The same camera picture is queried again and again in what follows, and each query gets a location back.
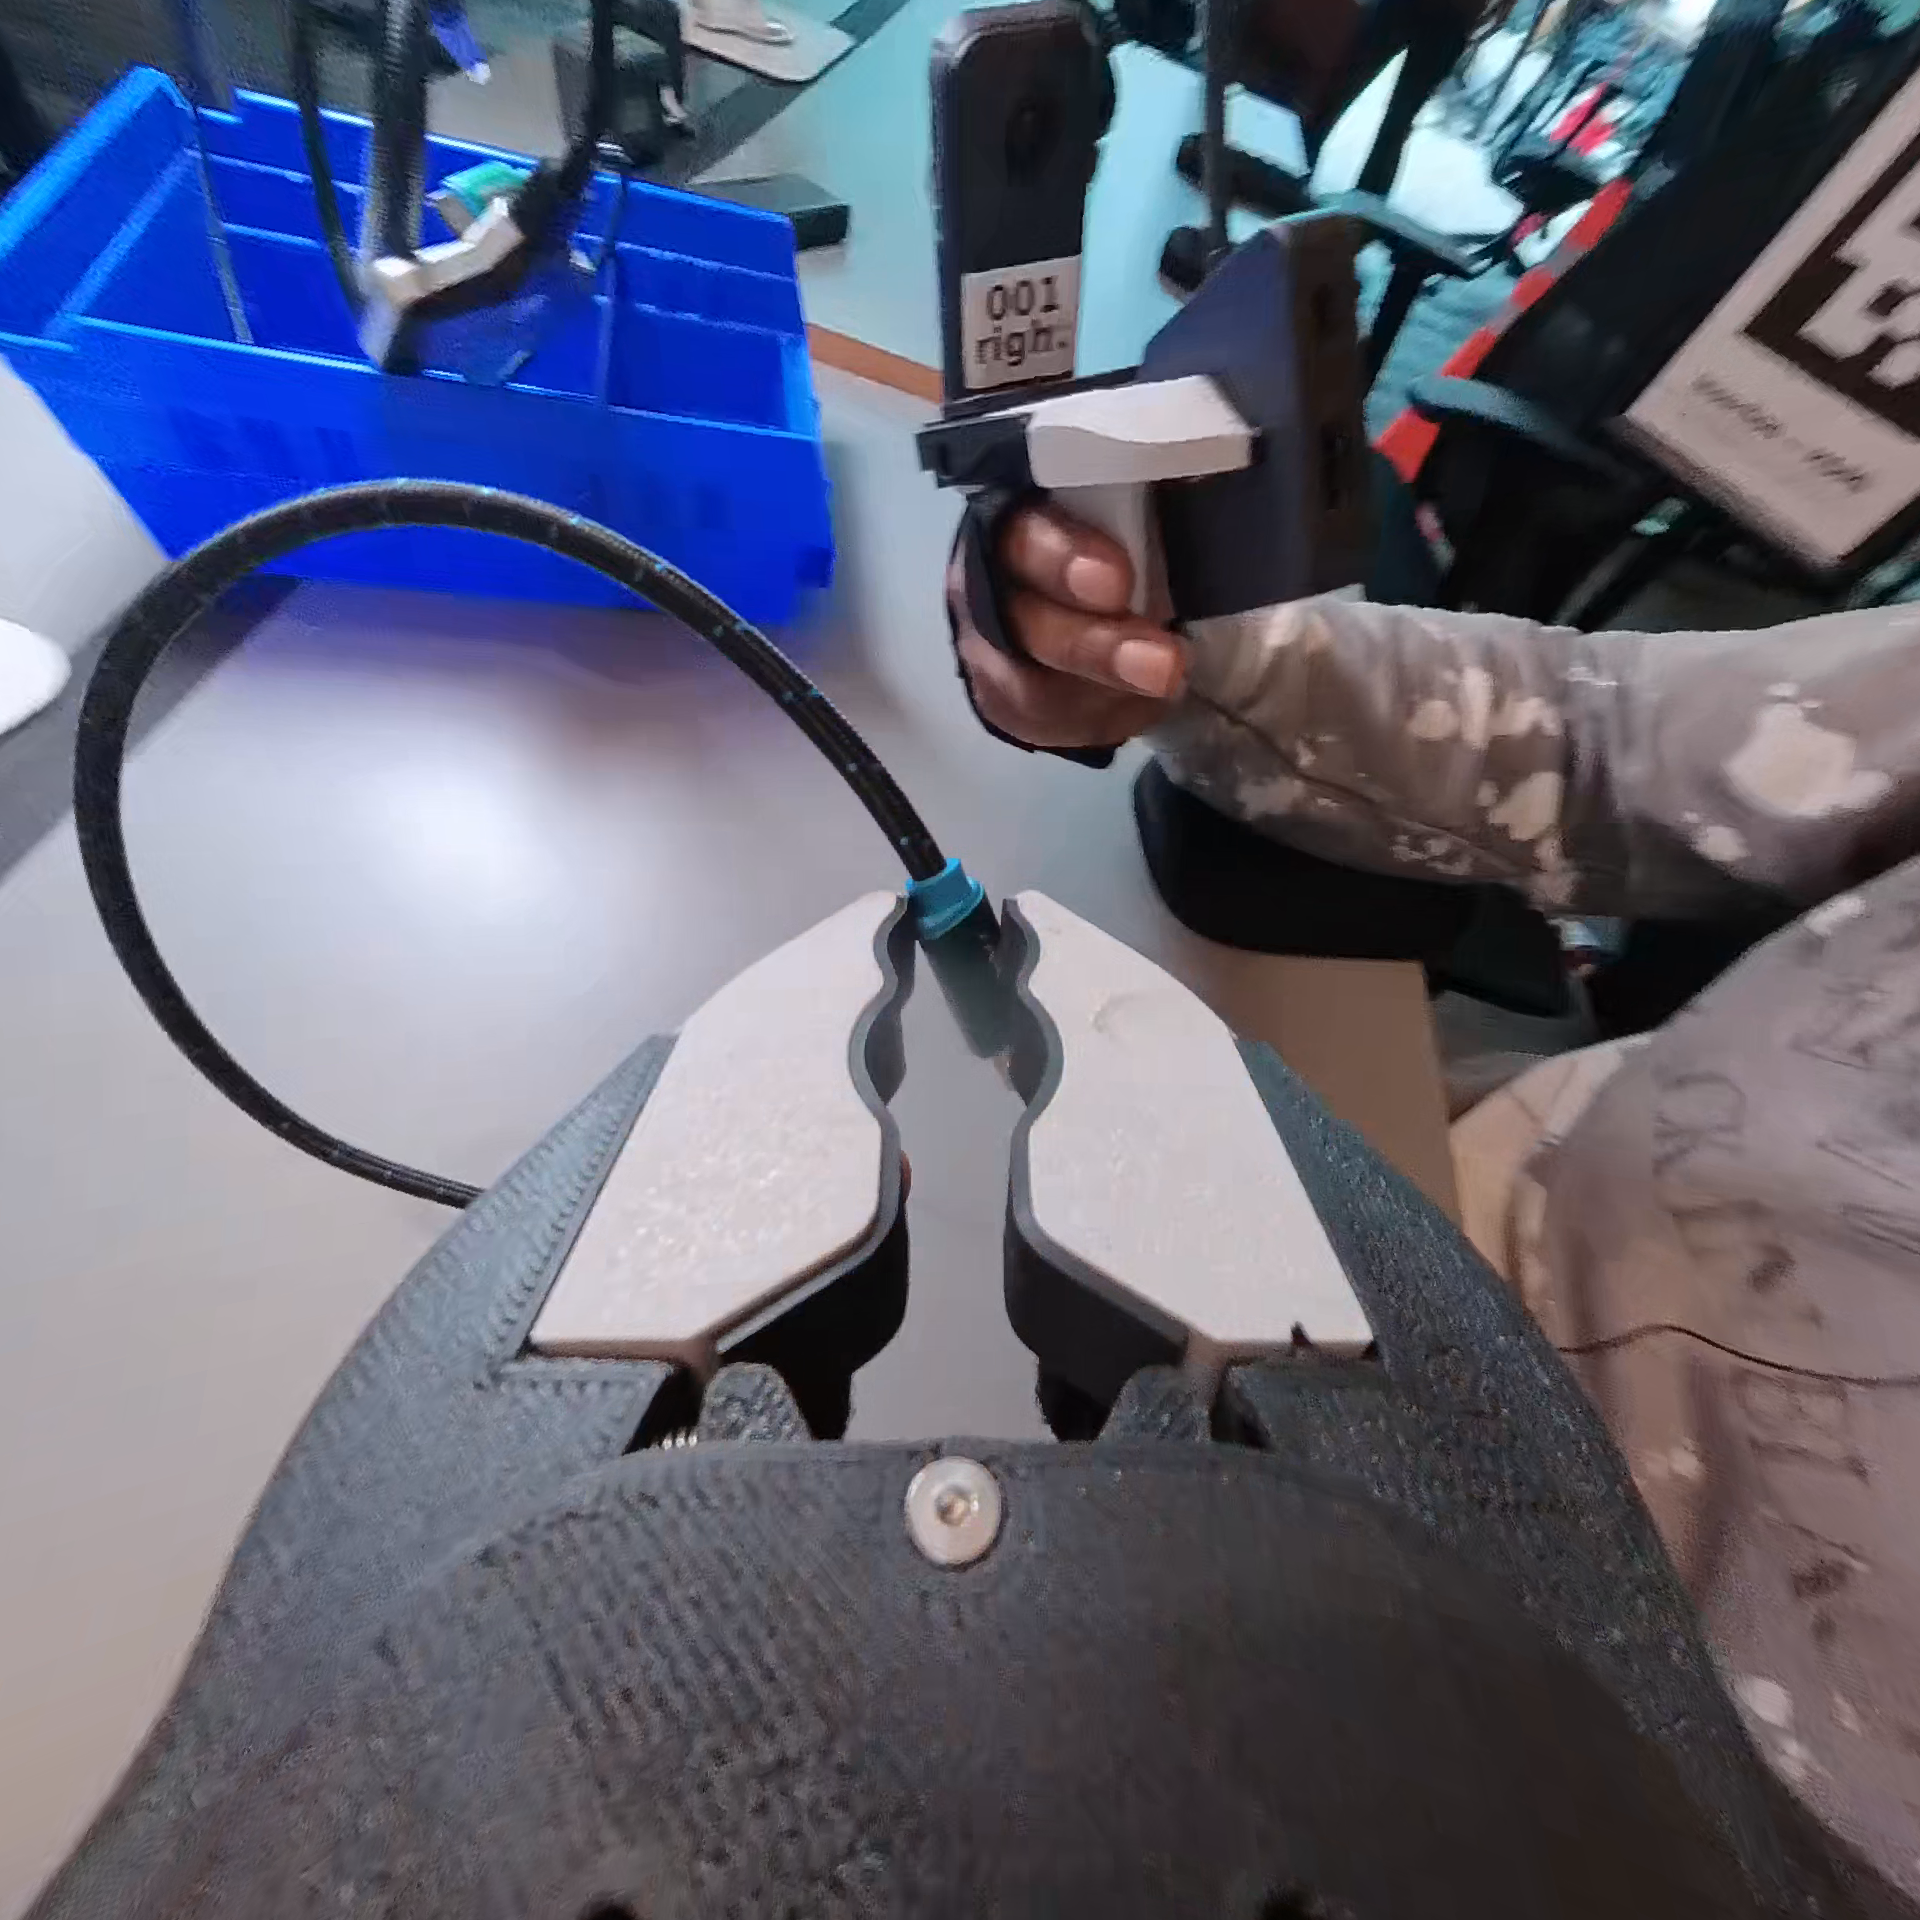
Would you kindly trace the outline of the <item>black chair seat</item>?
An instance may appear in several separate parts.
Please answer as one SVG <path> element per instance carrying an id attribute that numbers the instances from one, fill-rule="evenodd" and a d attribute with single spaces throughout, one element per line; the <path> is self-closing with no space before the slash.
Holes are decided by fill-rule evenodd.
<path id="1" fill-rule="evenodd" d="M 1354 870 L 1267 841 L 1149 762 L 1133 782 L 1148 878 L 1175 922 L 1211 945 L 1282 957 L 1413 964 L 1431 997 L 1521 1017 L 1565 1017 L 1572 993 L 1551 924 L 1511 892 Z"/>

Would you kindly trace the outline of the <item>white round object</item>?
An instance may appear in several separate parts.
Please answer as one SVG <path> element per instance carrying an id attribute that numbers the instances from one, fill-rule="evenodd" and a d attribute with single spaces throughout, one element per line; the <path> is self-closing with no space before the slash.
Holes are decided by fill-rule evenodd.
<path id="1" fill-rule="evenodd" d="M 41 634 L 3 619 L 3 710 L 0 735 L 6 741 L 49 713 L 70 681 L 67 649 Z"/>

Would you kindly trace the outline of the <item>person's right hand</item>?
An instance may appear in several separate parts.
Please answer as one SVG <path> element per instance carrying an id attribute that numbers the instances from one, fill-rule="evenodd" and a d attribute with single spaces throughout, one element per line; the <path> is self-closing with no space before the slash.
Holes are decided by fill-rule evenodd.
<path id="1" fill-rule="evenodd" d="M 948 557 L 947 614 L 975 719 L 1026 753 L 1107 766 L 1185 697 L 1175 631 L 1135 605 L 1127 551 L 1047 495 L 994 522 L 988 581 L 969 543 Z"/>

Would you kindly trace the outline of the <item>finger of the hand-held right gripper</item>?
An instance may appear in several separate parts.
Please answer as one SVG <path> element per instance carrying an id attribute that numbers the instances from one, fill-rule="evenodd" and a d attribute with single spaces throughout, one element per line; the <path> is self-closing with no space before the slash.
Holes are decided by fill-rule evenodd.
<path id="1" fill-rule="evenodd" d="M 1244 470 L 1249 423 L 1211 375 L 1074 391 L 1030 409 L 1030 483 L 1043 491 L 1129 489 Z"/>

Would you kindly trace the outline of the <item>white marker board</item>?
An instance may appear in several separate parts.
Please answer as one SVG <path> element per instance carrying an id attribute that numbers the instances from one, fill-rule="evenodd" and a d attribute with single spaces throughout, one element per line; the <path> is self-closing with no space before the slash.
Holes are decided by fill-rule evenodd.
<path id="1" fill-rule="evenodd" d="M 1908 77 L 1615 423 L 1805 572 L 1915 530 L 1918 77 Z"/>

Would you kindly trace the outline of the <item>person's mottled grey clothing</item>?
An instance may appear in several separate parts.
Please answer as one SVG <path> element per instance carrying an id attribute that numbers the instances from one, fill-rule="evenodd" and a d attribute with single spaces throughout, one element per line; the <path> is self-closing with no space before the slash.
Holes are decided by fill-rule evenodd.
<path id="1" fill-rule="evenodd" d="M 1468 1237 L 1615 1439 L 1862 1911 L 1918 1891 L 1915 910 L 1842 899 L 1452 1129 Z"/>

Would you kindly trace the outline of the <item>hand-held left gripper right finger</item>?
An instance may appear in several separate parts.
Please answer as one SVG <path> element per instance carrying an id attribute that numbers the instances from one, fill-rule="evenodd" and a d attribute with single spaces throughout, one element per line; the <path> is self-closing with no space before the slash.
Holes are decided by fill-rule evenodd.
<path id="1" fill-rule="evenodd" d="M 1178 975 L 1038 892 L 1001 910 L 1004 1301 L 1043 1369 L 1359 1355 L 1366 1309 L 1249 1051 Z"/>

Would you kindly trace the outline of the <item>black office chair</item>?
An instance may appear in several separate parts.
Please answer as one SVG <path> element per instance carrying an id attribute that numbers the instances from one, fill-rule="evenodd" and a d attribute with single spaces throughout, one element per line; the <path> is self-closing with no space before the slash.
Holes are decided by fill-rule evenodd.
<path id="1" fill-rule="evenodd" d="M 1337 122 L 1387 66 L 1399 75 L 1373 143 L 1355 177 L 1362 197 L 1387 199 L 1410 132 L 1477 36 L 1498 26 L 1502 3 L 1237 3 L 1204 4 L 1203 126 L 1175 153 L 1182 179 L 1207 199 L 1198 226 L 1178 226 L 1158 276 L 1175 294 L 1198 289 L 1230 244 L 1230 212 L 1270 219 L 1313 205 L 1313 172 Z M 1290 113 L 1303 135 L 1306 172 L 1235 149 L 1228 93 L 1241 90 Z"/>
<path id="2" fill-rule="evenodd" d="M 1615 444 L 1633 347 L 1603 289 L 1611 231 L 1577 222 L 1381 435 L 1369 589 L 1547 619 L 1665 493 Z"/>

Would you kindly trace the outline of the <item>blue plastic bin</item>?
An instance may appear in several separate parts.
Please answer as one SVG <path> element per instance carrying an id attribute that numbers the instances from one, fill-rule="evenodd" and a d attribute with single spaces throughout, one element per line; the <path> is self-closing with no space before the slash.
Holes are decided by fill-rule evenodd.
<path id="1" fill-rule="evenodd" d="M 381 375 L 325 253 L 299 114 L 191 114 L 129 71 L 10 193 L 5 359 L 177 557 L 308 489 L 437 478 L 537 495 L 759 627 L 833 583 L 833 491 L 791 225 L 591 181 L 589 294 L 502 386 Z"/>

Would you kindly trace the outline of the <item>person's right forearm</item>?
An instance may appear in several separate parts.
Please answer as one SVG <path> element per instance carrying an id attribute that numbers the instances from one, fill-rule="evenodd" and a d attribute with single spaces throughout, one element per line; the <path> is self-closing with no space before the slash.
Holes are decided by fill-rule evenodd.
<path id="1" fill-rule="evenodd" d="M 1149 743 L 1275 844 L 1547 914 L 1915 910 L 1915 607 L 1583 634 L 1323 595 L 1201 621 Z"/>

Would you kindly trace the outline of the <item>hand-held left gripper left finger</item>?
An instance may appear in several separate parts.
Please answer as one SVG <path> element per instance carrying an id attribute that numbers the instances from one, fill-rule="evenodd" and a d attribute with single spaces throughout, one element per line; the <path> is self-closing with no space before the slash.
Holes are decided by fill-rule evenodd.
<path id="1" fill-rule="evenodd" d="M 899 1213 L 870 1041 L 899 1041 L 905 901 L 857 895 L 714 993 L 671 1037 L 527 1330 L 556 1359 L 715 1369 Z"/>

